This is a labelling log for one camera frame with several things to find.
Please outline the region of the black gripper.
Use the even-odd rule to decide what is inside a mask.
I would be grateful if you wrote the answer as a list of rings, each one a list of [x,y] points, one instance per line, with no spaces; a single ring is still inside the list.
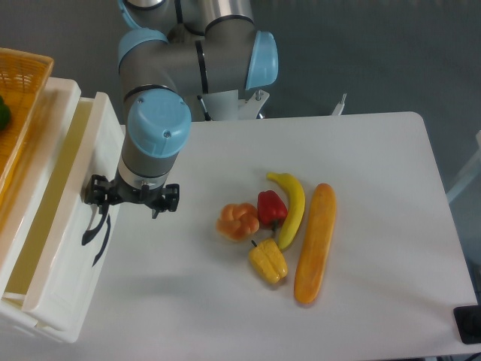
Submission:
[[[101,215],[99,225],[102,226],[107,219],[110,201],[113,205],[120,203],[133,203],[150,206],[151,217],[156,219],[161,213],[176,212],[180,201],[180,185],[164,184],[154,187],[148,184],[140,188],[127,184],[116,173],[111,181],[105,176],[93,174],[85,190],[85,203],[96,205]]]

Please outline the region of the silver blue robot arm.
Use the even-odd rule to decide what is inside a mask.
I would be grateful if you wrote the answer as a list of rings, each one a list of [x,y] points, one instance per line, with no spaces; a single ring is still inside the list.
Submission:
[[[180,188],[166,180],[189,137],[185,97],[272,84],[277,44],[256,28],[248,1],[121,1],[129,25],[118,46],[126,135],[115,177],[93,175],[85,201],[100,225],[123,202],[153,215],[175,211]]]

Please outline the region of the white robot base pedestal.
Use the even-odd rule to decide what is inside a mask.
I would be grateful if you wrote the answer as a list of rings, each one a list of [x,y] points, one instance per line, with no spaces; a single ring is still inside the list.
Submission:
[[[206,121],[257,119],[270,93],[256,90],[248,99],[240,99],[237,90],[197,96]]]

